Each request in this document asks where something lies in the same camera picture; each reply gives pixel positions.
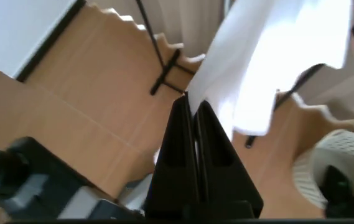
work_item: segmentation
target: white basket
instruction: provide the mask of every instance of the white basket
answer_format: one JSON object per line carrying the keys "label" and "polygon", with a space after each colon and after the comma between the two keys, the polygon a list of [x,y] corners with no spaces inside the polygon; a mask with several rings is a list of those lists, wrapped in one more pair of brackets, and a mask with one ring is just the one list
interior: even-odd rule
{"label": "white basket", "polygon": [[336,130],[300,155],[293,165],[293,179],[299,192],[314,205],[325,208],[322,185],[327,166],[334,166],[352,182],[354,191],[354,133]]}

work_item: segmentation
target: white towel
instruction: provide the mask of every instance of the white towel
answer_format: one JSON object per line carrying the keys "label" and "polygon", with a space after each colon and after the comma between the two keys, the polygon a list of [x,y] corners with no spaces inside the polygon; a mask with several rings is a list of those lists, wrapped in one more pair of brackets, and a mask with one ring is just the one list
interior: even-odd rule
{"label": "white towel", "polygon": [[207,100],[226,134],[265,135],[276,91],[318,63],[342,68],[351,0],[237,0],[187,91]]}

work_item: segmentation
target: brown floor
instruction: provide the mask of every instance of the brown floor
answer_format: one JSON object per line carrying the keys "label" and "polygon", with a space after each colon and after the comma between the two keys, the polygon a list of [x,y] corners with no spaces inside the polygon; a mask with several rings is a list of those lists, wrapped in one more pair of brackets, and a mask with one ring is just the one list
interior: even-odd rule
{"label": "brown floor", "polygon": [[[163,36],[158,43],[170,58],[172,46]],[[200,65],[185,57],[179,63],[192,70]],[[145,31],[87,6],[27,83],[0,72],[0,148],[33,136],[117,197],[127,181],[152,172],[152,155],[179,97],[164,86],[149,95],[160,71]],[[168,79],[185,88],[191,76],[173,68]],[[291,165],[298,153],[338,128],[354,130],[354,121],[326,121],[318,108],[302,109],[290,99],[252,149],[245,149],[246,137],[235,135],[235,149],[263,196],[263,218],[321,217],[294,188]]]}

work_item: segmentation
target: floor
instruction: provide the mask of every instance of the floor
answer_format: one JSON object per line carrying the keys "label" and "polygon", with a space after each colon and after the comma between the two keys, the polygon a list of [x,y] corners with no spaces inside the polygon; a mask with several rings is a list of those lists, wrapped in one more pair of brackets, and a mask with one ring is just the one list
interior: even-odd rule
{"label": "floor", "polygon": [[[164,58],[173,46],[158,36]],[[197,70],[200,60],[179,63]],[[0,149],[15,138],[33,136],[54,154],[117,197],[123,185],[153,171],[175,91],[151,85],[160,74],[144,30],[116,14],[84,7],[26,83],[0,72]],[[168,79],[185,88],[191,75],[173,68]],[[292,98],[273,116],[270,132],[246,149],[233,144],[264,199],[261,218],[315,218],[322,212],[292,183],[296,156],[328,132],[353,121],[329,121],[318,107]]]}

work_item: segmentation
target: white wall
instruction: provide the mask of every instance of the white wall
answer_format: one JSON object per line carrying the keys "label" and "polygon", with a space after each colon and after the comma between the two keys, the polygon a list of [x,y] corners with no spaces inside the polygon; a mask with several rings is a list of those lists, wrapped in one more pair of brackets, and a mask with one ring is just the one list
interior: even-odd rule
{"label": "white wall", "polygon": [[0,0],[0,71],[17,78],[76,0]]}

